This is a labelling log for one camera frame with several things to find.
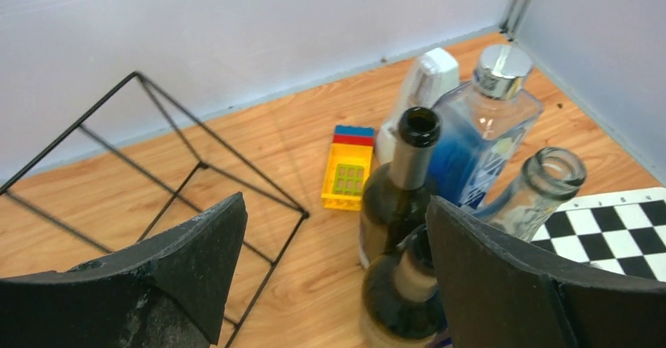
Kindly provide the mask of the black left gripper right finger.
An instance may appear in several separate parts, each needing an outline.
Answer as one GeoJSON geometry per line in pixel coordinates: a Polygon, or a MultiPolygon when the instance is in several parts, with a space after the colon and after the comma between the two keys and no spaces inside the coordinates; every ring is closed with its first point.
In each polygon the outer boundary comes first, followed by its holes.
{"type": "Polygon", "coordinates": [[[453,346],[664,346],[664,283],[570,261],[439,196],[426,224],[453,346]]]}

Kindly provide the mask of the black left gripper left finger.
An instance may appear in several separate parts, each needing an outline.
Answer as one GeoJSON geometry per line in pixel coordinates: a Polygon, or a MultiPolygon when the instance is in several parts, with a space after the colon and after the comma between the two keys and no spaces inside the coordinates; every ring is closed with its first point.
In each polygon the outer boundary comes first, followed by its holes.
{"type": "Polygon", "coordinates": [[[65,271],[1,281],[4,347],[218,343],[247,226],[243,195],[65,271]]]}

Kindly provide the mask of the olive green wine bottle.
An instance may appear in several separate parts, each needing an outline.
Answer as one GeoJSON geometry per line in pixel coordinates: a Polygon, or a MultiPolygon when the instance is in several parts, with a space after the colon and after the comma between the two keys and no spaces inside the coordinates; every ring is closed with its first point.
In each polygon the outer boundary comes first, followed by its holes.
{"type": "Polygon", "coordinates": [[[361,301],[360,330],[370,347],[427,347],[445,333],[425,224],[371,262],[361,301]]]}

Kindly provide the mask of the dark green wine bottle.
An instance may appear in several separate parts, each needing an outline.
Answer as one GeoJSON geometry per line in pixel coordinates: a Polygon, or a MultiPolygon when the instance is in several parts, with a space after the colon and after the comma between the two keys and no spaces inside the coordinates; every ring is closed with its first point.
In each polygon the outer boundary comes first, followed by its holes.
{"type": "Polygon", "coordinates": [[[374,170],[361,197],[359,258],[364,269],[425,222],[430,197],[438,192],[427,171],[440,136],[441,121],[429,108],[408,108],[399,118],[393,159],[374,170]]]}

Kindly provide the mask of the black white chessboard mat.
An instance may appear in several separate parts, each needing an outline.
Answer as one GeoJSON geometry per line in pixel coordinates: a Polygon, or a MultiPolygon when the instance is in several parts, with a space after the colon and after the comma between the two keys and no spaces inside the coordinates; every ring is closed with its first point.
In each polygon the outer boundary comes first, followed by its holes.
{"type": "Polygon", "coordinates": [[[568,260],[665,281],[665,188],[579,196],[562,204],[532,244],[568,260]]]}

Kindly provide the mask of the yellow red blue block house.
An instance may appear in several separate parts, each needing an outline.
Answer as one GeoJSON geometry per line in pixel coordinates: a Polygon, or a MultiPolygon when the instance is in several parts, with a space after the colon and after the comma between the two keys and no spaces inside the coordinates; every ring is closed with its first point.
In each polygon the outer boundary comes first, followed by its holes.
{"type": "Polygon", "coordinates": [[[337,125],[328,153],[321,191],[323,207],[359,211],[364,183],[371,173],[374,129],[337,125]]]}

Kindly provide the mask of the grey wedge stand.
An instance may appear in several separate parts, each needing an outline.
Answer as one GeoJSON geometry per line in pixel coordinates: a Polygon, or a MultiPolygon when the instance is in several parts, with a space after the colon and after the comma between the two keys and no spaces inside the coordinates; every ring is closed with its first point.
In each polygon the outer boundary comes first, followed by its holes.
{"type": "Polygon", "coordinates": [[[448,51],[436,48],[416,57],[404,77],[392,110],[379,128],[375,140],[379,164],[393,159],[397,124],[403,113],[411,107],[432,108],[441,96],[459,84],[459,63],[448,51]]]}

